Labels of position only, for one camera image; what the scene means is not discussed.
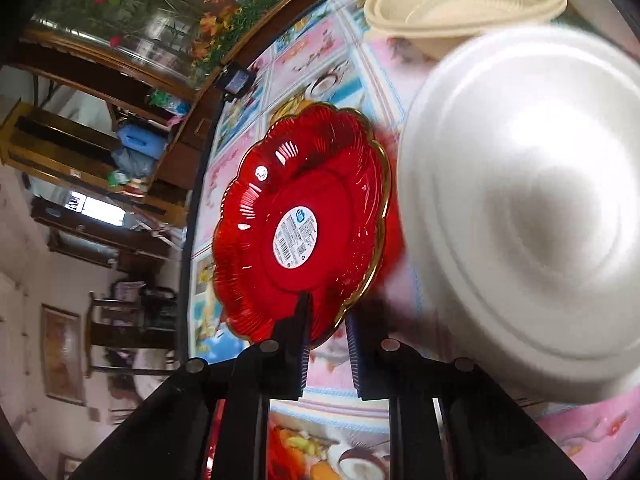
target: paper bowl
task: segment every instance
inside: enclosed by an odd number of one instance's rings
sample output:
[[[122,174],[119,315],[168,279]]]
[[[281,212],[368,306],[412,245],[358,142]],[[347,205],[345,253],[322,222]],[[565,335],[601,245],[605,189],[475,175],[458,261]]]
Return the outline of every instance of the paper bowl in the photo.
[[[409,39],[439,59],[486,30],[516,23],[547,23],[566,0],[367,0],[367,22],[379,33]]]

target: picture frame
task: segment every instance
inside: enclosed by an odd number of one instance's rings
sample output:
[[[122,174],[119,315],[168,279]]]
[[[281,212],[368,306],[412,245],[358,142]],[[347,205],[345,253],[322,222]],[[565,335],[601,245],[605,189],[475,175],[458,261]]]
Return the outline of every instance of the picture frame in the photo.
[[[43,303],[40,341],[46,396],[85,406],[80,315]]]

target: wall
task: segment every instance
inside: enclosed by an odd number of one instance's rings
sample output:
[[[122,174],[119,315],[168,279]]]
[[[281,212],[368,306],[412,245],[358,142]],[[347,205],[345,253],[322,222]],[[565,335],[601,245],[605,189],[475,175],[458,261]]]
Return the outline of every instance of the wall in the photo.
[[[89,292],[107,295],[121,274],[49,253],[46,233],[31,220],[25,198],[17,173],[0,166],[0,404],[34,462],[53,479],[60,452],[84,458],[113,427],[105,423],[104,374],[84,380],[86,405],[100,409],[102,422],[89,421],[85,406],[45,396],[41,304],[83,315]]]
[[[49,80],[38,76],[39,103],[44,101],[48,90]],[[44,109],[54,114],[59,113],[74,92],[75,90],[72,88],[60,88]],[[0,94],[33,104],[33,77],[31,73],[12,66],[3,66],[0,69]]]
[[[104,134],[116,136],[111,129],[111,116],[107,104],[102,99],[84,92],[74,92],[57,114]]]

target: wooden chair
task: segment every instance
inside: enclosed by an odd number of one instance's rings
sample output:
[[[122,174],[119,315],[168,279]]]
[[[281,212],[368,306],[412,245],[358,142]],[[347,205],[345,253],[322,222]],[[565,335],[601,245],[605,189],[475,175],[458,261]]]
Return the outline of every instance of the wooden chair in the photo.
[[[175,350],[175,331],[145,329],[143,311],[137,303],[118,300],[98,300],[89,293],[89,310],[84,321],[84,352],[86,353],[85,377],[92,372],[108,372],[124,375],[170,375],[173,370],[151,368],[127,368],[117,366],[97,366],[93,364],[93,346],[107,348],[163,348]],[[100,317],[110,324],[94,320],[97,307]]]

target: red plate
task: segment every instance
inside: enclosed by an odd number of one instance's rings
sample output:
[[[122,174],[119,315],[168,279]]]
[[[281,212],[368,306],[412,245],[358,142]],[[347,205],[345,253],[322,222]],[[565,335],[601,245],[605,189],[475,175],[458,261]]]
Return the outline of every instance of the red plate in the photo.
[[[390,193],[385,152],[357,110],[315,104],[276,122],[244,156],[213,238],[229,328],[259,342],[313,297],[312,345],[373,281]]]

